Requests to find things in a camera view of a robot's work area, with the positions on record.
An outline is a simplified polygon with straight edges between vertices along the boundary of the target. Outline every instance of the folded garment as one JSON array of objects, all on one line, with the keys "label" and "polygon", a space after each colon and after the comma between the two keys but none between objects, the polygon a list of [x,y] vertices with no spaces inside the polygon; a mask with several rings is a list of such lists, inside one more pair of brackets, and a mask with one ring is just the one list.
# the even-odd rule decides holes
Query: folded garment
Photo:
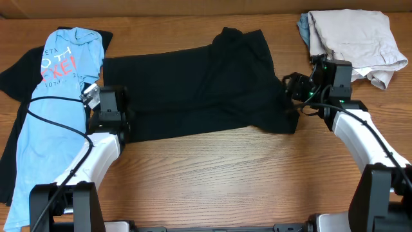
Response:
[{"label": "folded garment", "polygon": [[368,78],[386,89],[393,72],[407,64],[397,47],[389,18],[382,12],[327,10],[308,13],[310,55],[352,62],[352,81]]},{"label": "folded garment", "polygon": [[[58,29],[71,29],[60,26]],[[104,51],[107,50],[113,34],[111,32],[98,31],[102,36]],[[0,203],[10,206],[15,185],[16,176],[16,148],[23,122],[26,118],[26,107],[32,98],[36,86],[42,81],[41,59],[44,46],[33,48],[26,52],[12,67],[0,73],[0,90],[11,98],[21,102],[13,128],[6,143],[6,148],[0,159]],[[90,109],[85,108],[86,118],[90,116]]]},{"label": "folded garment", "polygon": [[[73,28],[50,34],[44,45],[40,84],[32,98],[58,96],[80,99],[84,83],[98,79],[104,58],[102,37],[92,30]],[[86,116],[80,102],[43,99],[30,111],[53,122],[86,132]],[[18,231],[29,221],[29,194],[36,184],[54,181],[73,161],[84,138],[58,126],[27,116],[17,141],[13,202],[5,231]]]},{"label": "folded garment", "polygon": [[294,133],[299,114],[261,30],[224,28],[201,48],[105,59],[104,84],[127,87],[130,142],[257,126]]}]

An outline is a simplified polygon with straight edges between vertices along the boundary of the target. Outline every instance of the white cloth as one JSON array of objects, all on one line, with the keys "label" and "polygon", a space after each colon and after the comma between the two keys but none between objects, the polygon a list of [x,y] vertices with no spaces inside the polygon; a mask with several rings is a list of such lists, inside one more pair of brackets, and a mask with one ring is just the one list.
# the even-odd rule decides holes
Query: white cloth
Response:
[{"label": "white cloth", "polygon": [[389,18],[365,10],[311,11],[308,15],[310,55],[350,61],[352,78],[368,78],[386,89],[393,72],[407,65],[397,47]]}]

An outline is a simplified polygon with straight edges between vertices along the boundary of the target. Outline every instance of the black cable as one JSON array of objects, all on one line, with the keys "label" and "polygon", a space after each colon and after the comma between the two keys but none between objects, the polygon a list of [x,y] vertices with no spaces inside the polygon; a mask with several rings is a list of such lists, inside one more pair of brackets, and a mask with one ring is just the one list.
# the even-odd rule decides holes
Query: black cable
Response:
[{"label": "black cable", "polygon": [[82,102],[79,99],[71,99],[71,98],[67,98],[67,97],[54,97],[54,96],[45,96],[45,97],[36,97],[32,100],[30,100],[29,104],[27,104],[27,113],[30,114],[31,116],[35,117],[36,119],[39,119],[43,122],[47,122],[50,123],[52,125],[55,126],[59,126],[61,128],[70,130],[72,132],[75,132],[81,136],[83,136],[88,142],[89,142],[89,149],[87,150],[87,152],[84,154],[83,158],[79,161],[79,163],[77,163],[77,165],[70,171],[70,174],[63,180],[62,184],[57,188],[56,192],[53,194],[53,196],[51,196],[51,198],[49,199],[47,205],[44,207],[43,211],[41,212],[39,218],[37,219],[36,223],[34,224],[33,228],[32,228],[32,232],[35,232],[36,229],[39,227],[40,221],[42,220],[42,218],[44,217],[44,215],[46,214],[47,210],[50,209],[50,206],[54,203],[55,199],[57,197],[59,197],[61,191],[63,190],[63,187],[69,182],[69,180],[76,174],[76,171],[79,170],[79,168],[82,166],[83,162],[87,159],[87,157],[89,156],[89,154],[91,153],[91,149],[93,148],[93,142],[91,141],[91,139],[83,132],[78,131],[74,128],[71,128],[69,126],[57,123],[57,122],[53,122],[50,121],[48,119],[42,118],[36,114],[34,114],[33,112],[31,112],[29,110],[29,106],[30,103],[33,101],[38,101],[38,100],[42,100],[42,99],[60,99],[60,100],[66,100],[66,101],[74,101],[74,102]]},{"label": "black cable", "polygon": [[348,110],[342,109],[340,107],[337,106],[333,106],[331,104],[324,104],[324,103],[306,103],[306,104],[299,104],[297,105],[297,107],[300,108],[304,108],[305,106],[315,106],[315,107],[329,107],[329,108],[333,108],[335,110],[341,111],[346,113],[347,115],[353,117],[354,119],[358,120],[360,123],[362,123],[365,127],[367,127],[367,129],[369,129],[369,131],[372,133],[372,135],[374,136],[374,138],[377,140],[377,142],[379,143],[379,145],[382,147],[382,149],[384,150],[386,156],[388,156],[388,158],[392,161],[392,163],[395,165],[395,167],[398,169],[398,171],[400,172],[400,174],[402,175],[402,177],[405,180],[406,186],[409,188],[409,191],[412,193],[412,182],[409,180],[409,178],[407,177],[405,170],[399,165],[399,163],[396,161],[395,158],[393,158],[393,154],[392,152],[390,152],[388,150],[388,148],[386,147],[386,145],[384,144],[384,142],[382,141],[382,139],[380,139],[379,135],[376,133],[376,131],[368,124],[367,121],[364,121],[363,119],[361,119],[360,117],[356,116],[355,114],[349,112]]},{"label": "black cable", "polygon": [[322,92],[321,92],[321,103],[323,103],[324,94],[326,93],[326,91],[327,91],[329,88],[332,88],[332,85],[331,85],[331,84],[328,84],[328,85],[325,86],[324,89],[322,90]]},{"label": "black cable", "polygon": [[315,64],[314,69],[312,70],[312,73],[311,73],[310,76],[309,76],[309,80],[312,80],[312,79],[313,79],[314,74],[315,74],[315,71],[316,71],[316,68],[317,68],[317,63]]},{"label": "black cable", "polygon": [[321,86],[319,85],[319,87],[317,87],[317,89],[314,91],[314,94],[312,94],[312,96],[310,96],[303,104],[308,103],[310,100],[313,99],[313,97],[315,97],[315,95],[317,94],[317,92],[319,92],[319,90],[321,89]]}]

